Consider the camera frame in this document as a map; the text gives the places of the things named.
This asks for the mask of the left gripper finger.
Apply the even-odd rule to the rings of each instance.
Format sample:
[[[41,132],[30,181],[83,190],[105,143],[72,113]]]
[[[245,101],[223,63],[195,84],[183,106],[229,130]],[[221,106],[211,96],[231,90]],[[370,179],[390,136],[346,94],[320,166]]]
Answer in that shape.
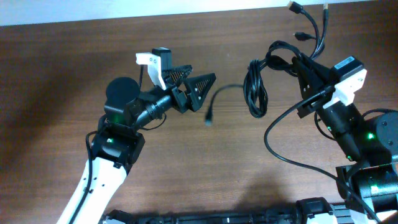
[[[214,73],[200,75],[186,79],[183,83],[186,87],[187,107],[192,111],[198,111],[216,80]]]
[[[180,86],[189,74],[191,74],[192,70],[191,65],[181,65],[163,70],[161,75],[167,86]]]

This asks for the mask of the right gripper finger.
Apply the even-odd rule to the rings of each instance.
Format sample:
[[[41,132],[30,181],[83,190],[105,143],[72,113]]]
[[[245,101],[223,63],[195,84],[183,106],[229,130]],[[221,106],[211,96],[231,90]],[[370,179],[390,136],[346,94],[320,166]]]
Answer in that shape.
[[[314,61],[307,56],[293,57],[292,64],[298,77],[301,93],[317,93],[322,87],[323,81],[318,76]]]
[[[309,70],[311,73],[315,74],[318,78],[320,78],[323,81],[328,81],[329,76],[330,76],[330,69],[315,62],[312,60],[310,57],[307,55],[301,53],[301,62],[303,63],[303,66]]]

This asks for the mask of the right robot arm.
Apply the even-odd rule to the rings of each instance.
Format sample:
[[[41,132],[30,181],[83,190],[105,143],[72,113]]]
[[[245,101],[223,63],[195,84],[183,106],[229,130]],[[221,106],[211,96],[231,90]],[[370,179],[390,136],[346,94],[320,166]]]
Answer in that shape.
[[[292,66],[305,100],[298,116],[316,113],[352,162],[336,168],[347,186],[338,191],[348,208],[365,212],[357,195],[375,213],[397,210],[397,111],[375,109],[376,116],[367,119],[355,107],[367,75],[364,64],[350,56],[327,68],[302,55]]]

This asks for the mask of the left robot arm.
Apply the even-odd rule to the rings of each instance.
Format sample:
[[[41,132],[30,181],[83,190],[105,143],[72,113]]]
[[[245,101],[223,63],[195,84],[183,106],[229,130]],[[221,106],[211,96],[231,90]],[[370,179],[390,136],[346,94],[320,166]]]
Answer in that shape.
[[[105,114],[85,137],[88,160],[59,223],[98,223],[109,201],[128,176],[145,144],[141,133],[166,111],[198,111],[216,80],[214,73],[190,77],[191,65],[160,74],[164,86],[142,91],[129,77],[116,78],[106,88]]]

